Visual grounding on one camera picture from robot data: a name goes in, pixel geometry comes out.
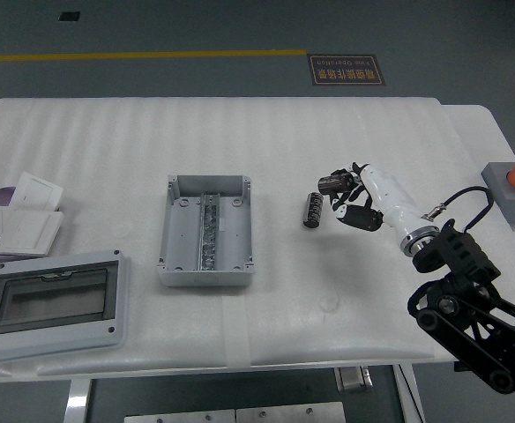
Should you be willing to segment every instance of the robotic arm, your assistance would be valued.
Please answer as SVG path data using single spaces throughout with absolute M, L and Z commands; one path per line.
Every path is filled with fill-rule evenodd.
M 447 205 L 470 190 L 487 194 L 489 205 L 466 227 L 454 228 L 453 219 L 440 230 L 432 222 Z M 408 193 L 390 174 L 355 163 L 318 181 L 318 191 L 329 196 L 342 223 L 376 231 L 391 226 L 400 250 L 413 258 L 420 273 L 447 266 L 441 279 L 418 288 L 407 304 L 419 327 L 454 355 L 456 370 L 469 369 L 494 390 L 515 391 L 515 325 L 490 312 L 498 308 L 515 318 L 515 305 L 503 300 L 492 281 L 500 271 L 466 231 L 492 207 L 483 187 L 464 189 L 428 214 L 422 214 Z M 350 204 L 367 193 L 365 205 Z

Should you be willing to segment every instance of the white table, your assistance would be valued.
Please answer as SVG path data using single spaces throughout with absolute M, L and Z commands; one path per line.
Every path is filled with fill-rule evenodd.
M 0 382 L 451 360 L 407 313 L 423 282 L 392 230 L 341 225 L 317 179 L 356 161 L 397 176 L 423 210 L 515 160 L 489 111 L 433 99 L 0 100 L 0 188 L 22 171 L 65 188 L 51 256 L 120 249 L 131 260 L 129 335 L 118 349 L 0 364 Z M 155 269 L 168 174 L 252 178 L 251 286 L 166 288 Z M 464 196 L 437 222 L 485 204 Z M 495 207 L 472 234 L 515 302 L 515 229 Z

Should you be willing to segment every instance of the open junction box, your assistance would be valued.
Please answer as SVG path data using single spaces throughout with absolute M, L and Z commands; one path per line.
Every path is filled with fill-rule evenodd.
M 251 252 L 247 176 L 170 175 L 158 272 L 166 286 L 246 286 Z

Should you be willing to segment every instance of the metal plate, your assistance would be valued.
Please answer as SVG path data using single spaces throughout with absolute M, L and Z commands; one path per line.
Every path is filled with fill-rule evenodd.
M 130 416 L 124 423 L 235 423 L 234 410 L 213 412 L 179 412 L 177 414 L 154 414 L 152 416 Z
M 346 423 L 342 403 L 246 408 L 236 412 L 236 423 Z

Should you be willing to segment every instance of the white wall socket panel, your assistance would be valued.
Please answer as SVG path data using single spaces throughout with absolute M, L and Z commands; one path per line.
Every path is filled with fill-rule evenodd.
M 12 194 L 10 207 L 55 212 L 62 201 L 63 188 L 23 172 Z
M 45 256 L 63 220 L 59 211 L 0 206 L 0 255 Z

